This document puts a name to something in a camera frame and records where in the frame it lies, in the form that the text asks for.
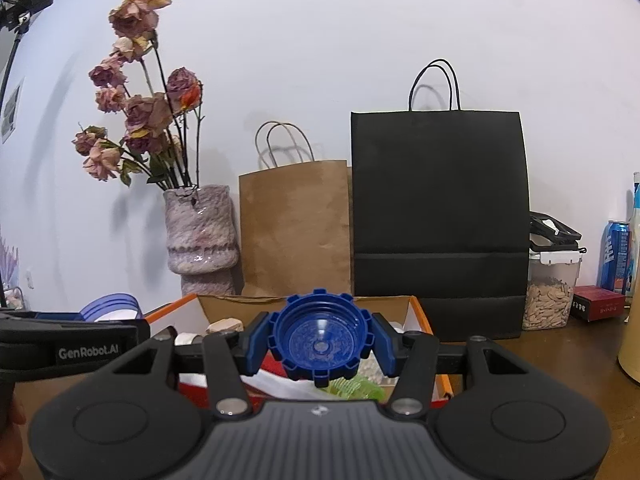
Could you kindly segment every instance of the red fabric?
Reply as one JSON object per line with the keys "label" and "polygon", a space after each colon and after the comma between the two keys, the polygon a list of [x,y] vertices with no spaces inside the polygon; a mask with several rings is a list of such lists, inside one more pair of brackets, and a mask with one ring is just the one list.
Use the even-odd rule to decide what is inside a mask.
{"label": "red fabric", "polygon": [[267,352],[267,355],[265,355],[264,361],[262,361],[262,365],[260,366],[260,368],[274,375],[279,375],[280,377],[287,376],[287,373],[282,367],[282,363],[276,361],[271,352]]}

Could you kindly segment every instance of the blue soda can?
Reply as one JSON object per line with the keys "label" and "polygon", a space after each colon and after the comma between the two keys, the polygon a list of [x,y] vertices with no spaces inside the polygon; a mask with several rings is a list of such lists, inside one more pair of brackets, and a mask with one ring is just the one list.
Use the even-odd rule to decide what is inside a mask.
{"label": "blue soda can", "polygon": [[606,231],[600,287],[619,294],[626,291],[626,266],[629,261],[631,234],[629,222],[609,220]]}

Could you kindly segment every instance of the black paper bag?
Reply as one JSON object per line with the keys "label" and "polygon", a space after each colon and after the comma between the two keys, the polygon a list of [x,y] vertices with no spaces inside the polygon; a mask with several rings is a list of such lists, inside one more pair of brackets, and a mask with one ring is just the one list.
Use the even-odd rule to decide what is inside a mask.
{"label": "black paper bag", "polygon": [[[446,74],[437,62],[414,87],[431,66]],[[450,96],[449,111],[351,116],[355,293],[417,296],[442,340],[518,336],[529,263],[520,115],[461,110],[453,76],[458,110]]]}

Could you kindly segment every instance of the blue bottle cap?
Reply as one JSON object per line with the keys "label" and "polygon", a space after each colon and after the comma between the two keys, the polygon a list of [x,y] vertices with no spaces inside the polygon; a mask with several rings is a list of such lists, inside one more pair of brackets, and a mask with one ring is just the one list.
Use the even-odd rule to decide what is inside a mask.
{"label": "blue bottle cap", "polygon": [[369,311],[358,308],[350,294],[338,296],[324,288],[290,296],[285,308],[270,315],[269,324],[269,348],[289,378],[313,380],[318,387],[355,376],[373,345]]}

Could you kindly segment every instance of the rope handle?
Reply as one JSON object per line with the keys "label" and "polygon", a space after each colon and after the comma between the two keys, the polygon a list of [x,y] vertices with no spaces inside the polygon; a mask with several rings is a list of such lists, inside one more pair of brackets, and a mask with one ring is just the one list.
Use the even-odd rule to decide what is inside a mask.
{"label": "rope handle", "polygon": [[298,153],[298,158],[300,159],[300,162],[304,162],[304,159],[302,158],[302,149],[300,148],[300,146],[296,142],[296,139],[293,136],[292,131],[289,129],[289,126],[291,128],[295,128],[300,133],[300,135],[303,137],[303,139],[305,139],[306,146],[309,148],[309,156],[311,157],[311,161],[312,162],[316,161],[316,157],[314,155],[314,150],[311,148],[311,143],[309,142],[308,137],[306,136],[306,134],[298,126],[296,126],[293,123],[283,123],[283,122],[280,122],[280,121],[266,121],[265,123],[261,124],[261,126],[256,131],[255,137],[254,137],[254,145],[255,145],[255,151],[258,153],[258,157],[260,158],[262,163],[267,168],[271,168],[271,166],[267,163],[266,160],[264,160],[264,157],[262,156],[262,153],[260,152],[260,148],[258,147],[258,136],[260,135],[260,132],[262,131],[262,129],[265,126],[268,126],[269,124],[272,124],[273,126],[271,126],[271,128],[269,128],[269,131],[267,132],[266,140],[267,140],[267,147],[268,147],[268,151],[269,151],[269,156],[271,157],[271,161],[273,163],[273,167],[274,168],[278,167],[278,163],[276,162],[276,159],[273,156],[273,149],[271,147],[270,137],[271,137],[271,132],[274,129],[276,129],[278,126],[282,126],[287,131],[287,133],[289,134],[289,138],[291,139],[291,142],[293,143],[293,146],[295,147],[296,152]]}
{"label": "rope handle", "polygon": [[456,72],[455,72],[455,70],[453,70],[453,67],[451,66],[451,63],[449,61],[447,61],[446,59],[439,58],[439,59],[434,59],[426,67],[424,67],[422,70],[420,70],[420,73],[415,78],[414,84],[411,86],[411,90],[409,92],[409,111],[410,112],[412,111],[412,101],[414,100],[415,88],[416,88],[416,86],[418,86],[418,82],[420,81],[420,78],[432,66],[436,66],[440,70],[442,70],[442,72],[444,73],[444,75],[447,78],[447,83],[449,84],[449,110],[453,109],[453,106],[452,106],[453,88],[451,87],[451,79],[449,78],[449,75],[447,74],[447,71],[444,70],[444,68],[441,67],[439,64],[437,64],[439,62],[445,63],[449,67],[449,69],[451,70],[451,74],[453,75],[453,83],[454,83],[454,85],[456,87],[456,104],[458,105],[458,110],[462,110],[462,108],[460,107],[460,88],[458,87],[458,78],[456,76]]}

